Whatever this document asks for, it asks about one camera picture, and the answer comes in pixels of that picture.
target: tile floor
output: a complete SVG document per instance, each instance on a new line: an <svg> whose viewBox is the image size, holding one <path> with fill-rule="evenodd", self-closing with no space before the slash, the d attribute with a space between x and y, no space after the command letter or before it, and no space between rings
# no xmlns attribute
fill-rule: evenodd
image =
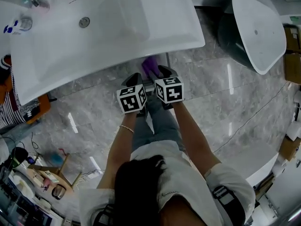
<svg viewBox="0 0 301 226"><path fill-rule="evenodd" d="M236 63L219 47L216 39L216 11L197 10L206 45L169 53L171 67L185 82L185 104L203 130L212 151L227 161L252 146L279 148L292 119L293 96L299 86L284 79L280 59L264 76ZM133 60L63 85L51 92L58 98L34 131L33 141L47 161L63 148L71 153L64 175L71 182L77 173L101 169L122 120L115 92L121 82L136 71L143 59ZM70 115L75 122L75 133ZM32 152L31 138L23 140ZM96 188L100 177L78 185ZM65 196L61 201L46 198L62 215L79 220L78 201Z"/></svg>

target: white sink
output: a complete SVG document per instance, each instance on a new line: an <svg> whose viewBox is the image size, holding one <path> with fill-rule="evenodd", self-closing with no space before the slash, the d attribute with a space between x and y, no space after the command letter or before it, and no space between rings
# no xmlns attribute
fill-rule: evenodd
<svg viewBox="0 0 301 226"><path fill-rule="evenodd" d="M191 0L47 0L33 27L11 36L21 104L84 75L134 58L202 47ZM90 19L86 28L79 26Z"/></svg>

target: sink drain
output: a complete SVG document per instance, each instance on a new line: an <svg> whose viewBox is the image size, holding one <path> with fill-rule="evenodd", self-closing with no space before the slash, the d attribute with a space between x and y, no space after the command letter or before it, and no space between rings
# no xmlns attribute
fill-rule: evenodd
<svg viewBox="0 0 301 226"><path fill-rule="evenodd" d="M88 27L89 23L90 23L90 18L88 18L88 17L83 17L83 18L79 21L79 26L80 26L81 28L86 28L86 27Z"/></svg>

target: cube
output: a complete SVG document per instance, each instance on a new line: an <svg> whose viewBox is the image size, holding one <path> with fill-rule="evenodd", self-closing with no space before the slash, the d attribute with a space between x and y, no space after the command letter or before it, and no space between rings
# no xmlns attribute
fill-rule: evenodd
<svg viewBox="0 0 301 226"><path fill-rule="evenodd" d="M155 80L157 97L165 104L183 101L184 83L180 76Z"/></svg>
<svg viewBox="0 0 301 226"><path fill-rule="evenodd" d="M117 90L117 100L124 114L142 110L146 103L143 85Z"/></svg>

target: cardboard box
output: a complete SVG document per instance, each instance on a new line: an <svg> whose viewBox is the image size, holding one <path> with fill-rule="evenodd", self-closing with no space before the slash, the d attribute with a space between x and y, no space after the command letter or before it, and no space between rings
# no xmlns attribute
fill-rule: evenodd
<svg viewBox="0 0 301 226"><path fill-rule="evenodd" d="M284 28L286 36L286 50L301 53L301 35L296 27Z"/></svg>
<svg viewBox="0 0 301 226"><path fill-rule="evenodd" d="M285 54L285 79L287 81L301 84L301 55L300 54Z"/></svg>
<svg viewBox="0 0 301 226"><path fill-rule="evenodd" d="M301 139L298 137L292 141L290 138L288 138L288 136L285 136L279 149L279 154L290 161L295 156L296 150L300 143Z"/></svg>

